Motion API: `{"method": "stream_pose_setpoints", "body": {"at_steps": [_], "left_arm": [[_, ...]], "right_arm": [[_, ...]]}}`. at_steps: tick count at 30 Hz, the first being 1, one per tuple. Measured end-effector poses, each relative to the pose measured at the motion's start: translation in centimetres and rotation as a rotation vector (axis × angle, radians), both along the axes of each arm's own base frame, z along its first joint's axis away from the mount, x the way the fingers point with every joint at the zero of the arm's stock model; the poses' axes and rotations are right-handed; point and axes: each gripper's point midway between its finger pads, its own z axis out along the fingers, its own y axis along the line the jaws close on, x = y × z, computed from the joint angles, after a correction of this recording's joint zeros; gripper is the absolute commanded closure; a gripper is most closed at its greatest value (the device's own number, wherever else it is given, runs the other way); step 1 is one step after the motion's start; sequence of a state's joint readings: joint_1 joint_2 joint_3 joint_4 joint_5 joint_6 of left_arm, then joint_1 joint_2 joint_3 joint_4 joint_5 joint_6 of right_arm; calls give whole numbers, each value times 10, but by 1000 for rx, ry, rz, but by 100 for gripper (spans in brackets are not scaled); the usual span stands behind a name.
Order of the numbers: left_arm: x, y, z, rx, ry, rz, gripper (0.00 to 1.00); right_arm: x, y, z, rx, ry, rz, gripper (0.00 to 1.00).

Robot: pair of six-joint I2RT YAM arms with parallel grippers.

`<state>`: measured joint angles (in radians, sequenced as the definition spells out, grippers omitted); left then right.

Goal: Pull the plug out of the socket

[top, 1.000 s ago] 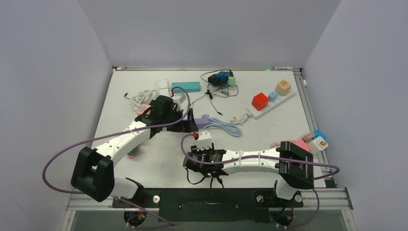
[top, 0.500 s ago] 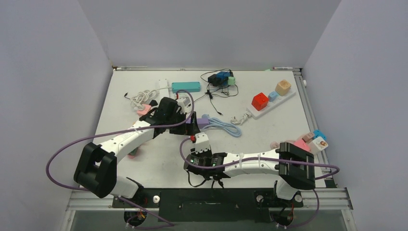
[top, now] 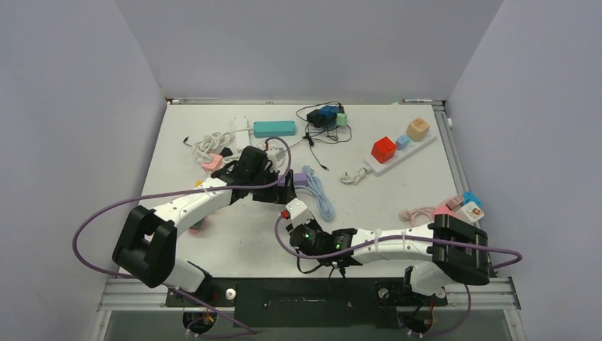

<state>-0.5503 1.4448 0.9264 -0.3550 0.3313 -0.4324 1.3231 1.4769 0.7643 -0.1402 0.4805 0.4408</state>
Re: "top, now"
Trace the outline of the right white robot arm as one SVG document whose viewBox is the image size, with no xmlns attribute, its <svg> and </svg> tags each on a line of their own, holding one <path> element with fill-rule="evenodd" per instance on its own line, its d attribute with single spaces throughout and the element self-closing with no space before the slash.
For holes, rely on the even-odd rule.
<svg viewBox="0 0 602 341">
<path fill-rule="evenodd" d="M 451 215 L 397 230 L 346 228 L 325 232 L 316 220 L 288 224 L 285 231 L 293 254 L 345 269 L 377 261 L 409 261 L 402 297 L 421 303 L 446 285 L 485 286 L 490 282 L 488 235 Z"/>
</svg>

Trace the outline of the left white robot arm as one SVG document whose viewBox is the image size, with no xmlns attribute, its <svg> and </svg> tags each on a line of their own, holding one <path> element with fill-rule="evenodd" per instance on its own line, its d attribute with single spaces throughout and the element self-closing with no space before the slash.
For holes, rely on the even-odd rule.
<svg viewBox="0 0 602 341">
<path fill-rule="evenodd" d="M 294 172 L 278 170 L 275 154 L 247 146 L 239 159 L 214 171 L 192 191 L 165 204 L 129 212 L 112 253 L 115 264 L 150 288 L 177 287 L 193 305 L 209 301 L 211 276 L 177 257 L 177 239 L 205 217 L 251 195 L 254 201 L 284 205 L 295 198 Z"/>
</svg>

